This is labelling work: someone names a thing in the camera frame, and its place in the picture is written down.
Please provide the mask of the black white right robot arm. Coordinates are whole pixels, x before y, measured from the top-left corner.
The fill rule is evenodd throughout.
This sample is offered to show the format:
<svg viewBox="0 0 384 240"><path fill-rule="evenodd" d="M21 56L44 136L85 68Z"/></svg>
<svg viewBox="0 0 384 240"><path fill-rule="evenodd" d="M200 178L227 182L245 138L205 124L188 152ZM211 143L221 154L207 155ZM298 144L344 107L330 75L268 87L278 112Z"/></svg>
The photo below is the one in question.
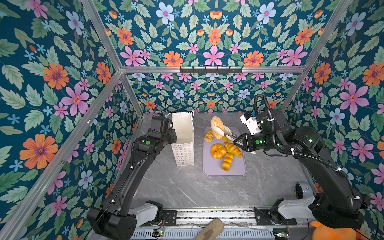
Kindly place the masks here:
<svg viewBox="0 0 384 240"><path fill-rule="evenodd" d="M249 132L237 136L220 119L211 120L212 130L245 152L276 150L279 157L292 156L323 189L322 193L299 200L276 200L267 216L271 222L281 225L284 220L299 218L316 220L331 229L361 228L365 221L361 210L368 208L368 196L352 187L321 135L308 126L292 129L280 110L271 109L265 95L256 95L254 102L258 100L265 104L265 110L254 106L253 111L241 116Z"/></svg>

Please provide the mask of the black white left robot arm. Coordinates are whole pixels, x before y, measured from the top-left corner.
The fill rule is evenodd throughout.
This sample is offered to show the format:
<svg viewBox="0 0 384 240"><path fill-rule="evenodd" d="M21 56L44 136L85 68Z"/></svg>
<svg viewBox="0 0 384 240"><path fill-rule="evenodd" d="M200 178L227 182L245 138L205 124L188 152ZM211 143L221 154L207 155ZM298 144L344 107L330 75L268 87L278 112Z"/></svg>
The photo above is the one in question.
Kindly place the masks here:
<svg viewBox="0 0 384 240"><path fill-rule="evenodd" d="M163 205L146 201L131 208L142 178L166 145L177 142L173 122L164 113L152 117L147 133L132 144L131 155L122 175L100 207L91 208L87 219L97 235L111 240L129 240L137 227L163 221Z"/></svg>

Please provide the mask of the white paper bag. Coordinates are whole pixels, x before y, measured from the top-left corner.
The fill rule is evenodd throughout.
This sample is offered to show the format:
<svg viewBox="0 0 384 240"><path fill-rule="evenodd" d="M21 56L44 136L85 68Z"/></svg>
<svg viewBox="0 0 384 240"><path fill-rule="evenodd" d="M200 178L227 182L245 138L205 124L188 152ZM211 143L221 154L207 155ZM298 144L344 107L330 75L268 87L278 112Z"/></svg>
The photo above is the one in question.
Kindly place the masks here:
<svg viewBox="0 0 384 240"><path fill-rule="evenodd" d="M173 128L176 131L177 141L171 144L177 167L193 166L195 164L194 156L194 111L169 113L173 121Z"/></svg>

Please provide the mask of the segmented yellow bread loaf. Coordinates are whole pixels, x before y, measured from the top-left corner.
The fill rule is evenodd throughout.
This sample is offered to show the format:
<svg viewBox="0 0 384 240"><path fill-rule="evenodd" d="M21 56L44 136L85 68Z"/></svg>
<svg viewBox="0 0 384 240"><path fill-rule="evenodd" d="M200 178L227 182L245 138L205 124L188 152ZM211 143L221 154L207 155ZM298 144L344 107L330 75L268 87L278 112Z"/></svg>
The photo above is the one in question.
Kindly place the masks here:
<svg viewBox="0 0 384 240"><path fill-rule="evenodd" d="M230 153L226 153L223 163L222 163L222 170L229 172L233 163L234 155Z"/></svg>

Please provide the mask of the oval seeded bread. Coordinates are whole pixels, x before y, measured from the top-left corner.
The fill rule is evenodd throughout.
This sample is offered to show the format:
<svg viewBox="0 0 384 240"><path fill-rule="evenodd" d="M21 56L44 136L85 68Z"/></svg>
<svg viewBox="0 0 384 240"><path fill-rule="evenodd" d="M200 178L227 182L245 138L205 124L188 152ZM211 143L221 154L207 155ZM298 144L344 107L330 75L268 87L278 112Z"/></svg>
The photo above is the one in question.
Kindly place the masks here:
<svg viewBox="0 0 384 240"><path fill-rule="evenodd" d="M217 126L217 127L223 127L224 126L222 120L219 117L216 117L216 116L211 119L211 125L214 125L214 126ZM221 140L223 138L222 136L219 136L216 133L215 133L215 137L217 139L219 139L219 140Z"/></svg>

